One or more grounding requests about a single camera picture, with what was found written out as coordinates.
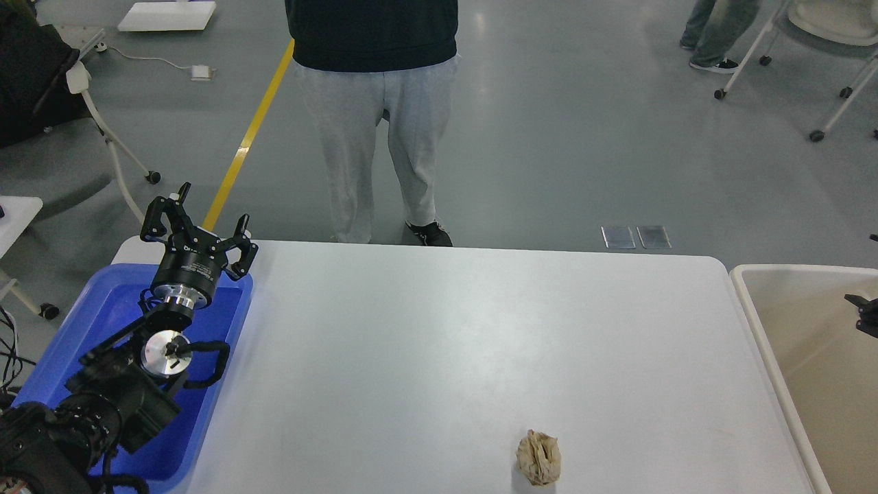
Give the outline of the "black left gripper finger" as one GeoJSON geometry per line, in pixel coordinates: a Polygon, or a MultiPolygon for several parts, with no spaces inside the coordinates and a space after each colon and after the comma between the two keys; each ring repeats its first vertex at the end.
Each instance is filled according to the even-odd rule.
{"type": "Polygon", "coordinates": [[[200,243],[195,225],[185,212],[184,203],[191,183],[184,183],[178,193],[157,196],[147,207],[140,238],[145,243],[200,243]]]}
{"type": "Polygon", "coordinates": [[[259,250],[259,246],[252,241],[251,235],[248,233],[248,223],[250,223],[250,215],[242,215],[239,217],[231,237],[217,242],[217,259],[223,261],[223,272],[232,281],[238,281],[250,272],[250,267],[253,265],[259,250]],[[233,250],[239,251],[238,259],[235,262],[229,261],[228,257],[229,251],[233,250]]]}

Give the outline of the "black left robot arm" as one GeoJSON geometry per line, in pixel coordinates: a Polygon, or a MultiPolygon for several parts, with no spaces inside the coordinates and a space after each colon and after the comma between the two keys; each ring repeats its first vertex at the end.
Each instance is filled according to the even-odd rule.
{"type": "Polygon", "coordinates": [[[249,215],[226,239],[196,226],[184,208],[190,187],[154,198],[145,212],[141,240],[164,254],[141,292],[140,317],[79,357],[57,406],[25,401],[2,413],[3,493],[150,492],[142,476],[115,473],[113,460],[178,418],[179,391],[207,390],[224,376],[233,352],[226,337],[197,341],[185,331],[222,277],[248,275],[259,247],[249,215]]]}

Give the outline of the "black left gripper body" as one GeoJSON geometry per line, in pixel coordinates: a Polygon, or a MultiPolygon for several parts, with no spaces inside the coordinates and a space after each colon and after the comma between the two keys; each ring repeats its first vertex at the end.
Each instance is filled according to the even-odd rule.
{"type": "Polygon", "coordinates": [[[187,307],[201,309],[213,301],[223,266],[228,260],[212,251],[220,242],[217,235],[198,233],[189,238],[173,233],[165,241],[165,251],[151,282],[153,295],[160,299],[189,299],[187,307]]]}

